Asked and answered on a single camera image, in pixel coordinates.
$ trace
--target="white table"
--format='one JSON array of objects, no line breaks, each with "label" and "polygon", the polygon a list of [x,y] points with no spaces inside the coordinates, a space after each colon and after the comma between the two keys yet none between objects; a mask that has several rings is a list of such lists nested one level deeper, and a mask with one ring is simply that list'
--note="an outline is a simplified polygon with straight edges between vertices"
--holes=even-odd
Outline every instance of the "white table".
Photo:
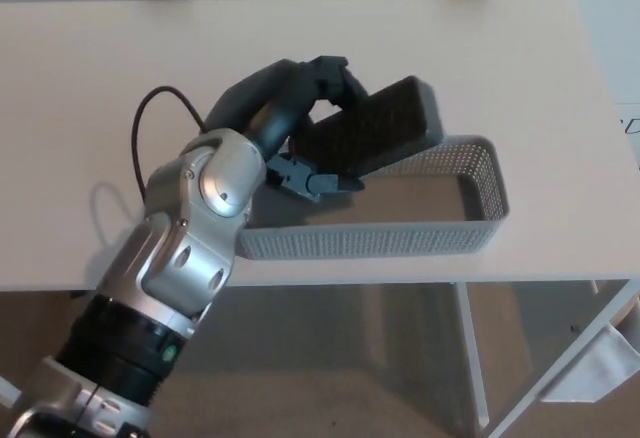
[{"label": "white table", "polygon": [[[640,181],[567,0],[300,0],[0,4],[0,290],[90,288],[140,213],[133,112],[160,84],[203,113],[234,82],[282,57],[345,55],[375,91],[408,74],[436,90],[446,131],[498,150],[511,215],[472,255],[238,260],[231,285],[635,279]],[[145,174],[195,134],[172,97],[149,106]],[[581,316],[530,386],[484,433],[497,436],[595,336],[635,282]],[[472,370],[477,352],[456,286]],[[478,373],[475,412],[486,424]]]}]

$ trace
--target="black cylindrical joint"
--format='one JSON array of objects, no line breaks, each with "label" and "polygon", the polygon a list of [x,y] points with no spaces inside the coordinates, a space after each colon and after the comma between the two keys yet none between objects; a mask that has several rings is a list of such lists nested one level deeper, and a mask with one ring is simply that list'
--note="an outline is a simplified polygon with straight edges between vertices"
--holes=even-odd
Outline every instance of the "black cylindrical joint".
[{"label": "black cylindrical joint", "polygon": [[146,315],[96,295],[56,360],[127,400],[148,406],[185,339]]}]

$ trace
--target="black rectangular object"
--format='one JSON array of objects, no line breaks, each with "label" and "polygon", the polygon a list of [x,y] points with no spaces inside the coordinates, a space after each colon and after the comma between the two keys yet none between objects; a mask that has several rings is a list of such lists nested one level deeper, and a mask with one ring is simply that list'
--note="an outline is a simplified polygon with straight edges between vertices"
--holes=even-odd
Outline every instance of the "black rectangular object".
[{"label": "black rectangular object", "polygon": [[438,145],[443,137],[433,89],[409,76],[296,133],[289,149],[320,172],[359,177]]}]

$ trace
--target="robotic arm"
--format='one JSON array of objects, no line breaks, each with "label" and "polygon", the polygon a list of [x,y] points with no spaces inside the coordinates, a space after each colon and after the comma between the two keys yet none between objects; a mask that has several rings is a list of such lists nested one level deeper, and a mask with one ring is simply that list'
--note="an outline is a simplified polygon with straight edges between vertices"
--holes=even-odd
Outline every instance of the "robotic arm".
[{"label": "robotic arm", "polygon": [[[144,220],[111,264],[62,350],[45,358],[11,410],[10,438],[146,435],[149,406],[233,268],[238,232],[265,180],[309,199],[361,189],[278,155],[312,126],[316,100],[367,97],[344,58],[282,60],[230,88],[193,140],[150,177]],[[293,167],[303,169],[291,180]]]}]

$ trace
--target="floor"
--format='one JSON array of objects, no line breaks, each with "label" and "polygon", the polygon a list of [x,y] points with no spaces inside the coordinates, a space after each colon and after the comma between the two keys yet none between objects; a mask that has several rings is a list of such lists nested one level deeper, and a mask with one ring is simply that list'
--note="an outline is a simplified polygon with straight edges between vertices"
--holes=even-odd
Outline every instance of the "floor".
[{"label": "floor", "polygon": [[[154,405],[154,438],[464,436],[425,374],[423,286],[228,289]],[[508,285],[470,290],[491,414],[529,373]],[[0,294],[0,374],[24,383],[76,308],[66,293]],[[453,383],[435,370],[437,384]],[[534,406],[505,436],[640,434],[640,376],[596,405]]]}]

